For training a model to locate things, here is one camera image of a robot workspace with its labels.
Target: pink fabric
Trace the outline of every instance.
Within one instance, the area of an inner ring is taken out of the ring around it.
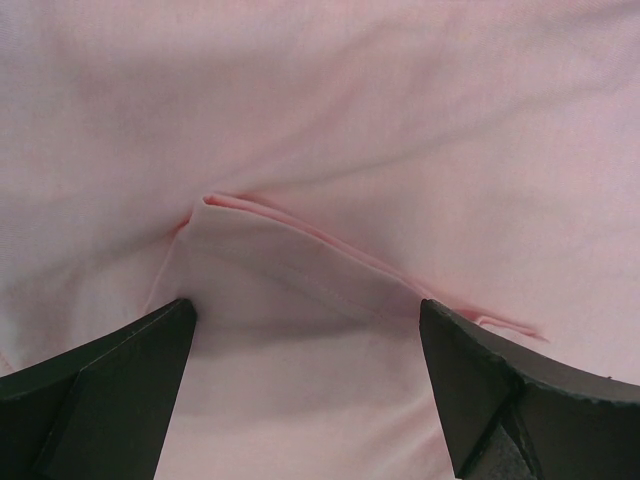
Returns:
[[[451,480],[417,305],[640,383],[640,6],[0,5],[0,374],[191,297],[159,478]]]

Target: pink cloth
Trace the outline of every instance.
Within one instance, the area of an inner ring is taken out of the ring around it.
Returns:
[[[176,295],[159,478],[451,480],[431,292],[640,383],[640,6],[0,5],[0,374]]]

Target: cloth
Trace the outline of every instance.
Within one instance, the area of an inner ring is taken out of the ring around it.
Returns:
[[[640,383],[639,10],[4,0],[0,373],[188,296],[158,476],[239,480],[452,478],[423,295]]]

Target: black object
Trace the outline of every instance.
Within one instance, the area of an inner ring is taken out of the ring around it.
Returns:
[[[176,300],[0,378],[0,479],[152,479],[195,322]]]
[[[457,478],[640,479],[640,387],[538,355],[433,300],[420,335]]]

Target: pink surface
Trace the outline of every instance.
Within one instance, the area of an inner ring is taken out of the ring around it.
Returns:
[[[159,478],[451,480],[431,292],[640,384],[634,1],[5,0],[0,374],[176,295]]]

